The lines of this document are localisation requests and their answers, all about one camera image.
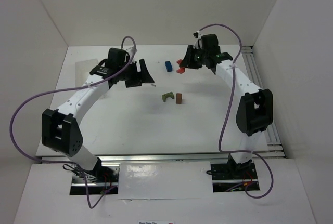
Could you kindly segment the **green arch wood block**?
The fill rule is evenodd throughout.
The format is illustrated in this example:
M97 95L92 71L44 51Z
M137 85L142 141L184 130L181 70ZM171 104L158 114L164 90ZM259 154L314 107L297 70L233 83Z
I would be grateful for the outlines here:
M162 101L163 101L163 102L166 102L166 100L167 100L168 98L174 99L175 96L174 96L173 92L169 92L169 93L166 93L166 94L161 95L161 98L162 98Z

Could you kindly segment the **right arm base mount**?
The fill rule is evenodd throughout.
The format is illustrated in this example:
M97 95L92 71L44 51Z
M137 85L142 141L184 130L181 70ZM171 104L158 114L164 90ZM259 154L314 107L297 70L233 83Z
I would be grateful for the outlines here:
M211 176L213 192L259 191L259 181L254 163L241 172L232 173L227 164L211 164L206 174Z

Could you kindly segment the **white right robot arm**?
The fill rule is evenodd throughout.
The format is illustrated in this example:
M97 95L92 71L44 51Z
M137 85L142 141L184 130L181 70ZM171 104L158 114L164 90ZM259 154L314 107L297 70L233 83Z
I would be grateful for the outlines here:
M227 52L221 52L216 34L194 33L196 42L189 45L181 69L199 69L206 66L232 90L230 97L238 102L236 125L243 134L236 152L228 153L227 173L238 177L252 162L258 140L273 122L273 94L254 84L236 65Z

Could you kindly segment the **blue wood block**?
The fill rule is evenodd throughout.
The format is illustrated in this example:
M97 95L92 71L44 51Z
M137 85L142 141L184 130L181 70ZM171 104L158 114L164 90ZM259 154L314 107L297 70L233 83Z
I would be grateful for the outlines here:
M165 65L165 68L166 68L166 71L167 71L167 72L172 72L172 71L173 71L173 67L172 67L172 64L171 64L170 61L166 61L166 62L164 63L164 65Z

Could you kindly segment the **brown wood block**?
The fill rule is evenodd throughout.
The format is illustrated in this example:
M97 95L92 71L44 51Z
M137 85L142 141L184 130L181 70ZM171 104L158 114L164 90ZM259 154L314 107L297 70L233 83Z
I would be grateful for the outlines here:
M176 104L182 104L182 100L183 100L183 94L181 93L177 93L176 94Z

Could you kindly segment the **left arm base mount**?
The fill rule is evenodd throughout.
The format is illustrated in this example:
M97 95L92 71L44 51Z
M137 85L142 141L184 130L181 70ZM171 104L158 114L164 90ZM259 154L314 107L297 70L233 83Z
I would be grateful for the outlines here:
M64 170L72 172L70 195L85 195L85 181L82 173L75 165L65 164ZM120 166L107 166L107 168L97 176L85 172L89 195L107 195L118 194Z

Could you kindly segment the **red wood block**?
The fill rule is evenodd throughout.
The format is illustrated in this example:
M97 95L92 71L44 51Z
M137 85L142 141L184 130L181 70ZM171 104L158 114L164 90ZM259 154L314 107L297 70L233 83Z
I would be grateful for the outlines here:
M178 74L183 74L185 72L185 68L181 67L182 61L183 61L182 59L178 59L176 62L179 65L179 68L176 70Z

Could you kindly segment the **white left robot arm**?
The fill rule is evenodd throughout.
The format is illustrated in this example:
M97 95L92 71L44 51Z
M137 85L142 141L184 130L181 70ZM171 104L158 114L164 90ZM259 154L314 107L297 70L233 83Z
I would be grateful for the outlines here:
M108 57L90 71L83 89L58 108L46 109L42 114L43 146L68 157L92 181L112 180L114 172L83 145L80 123L94 103L117 82L124 81L127 88L154 83L144 59L133 60L135 54L135 47L110 48Z

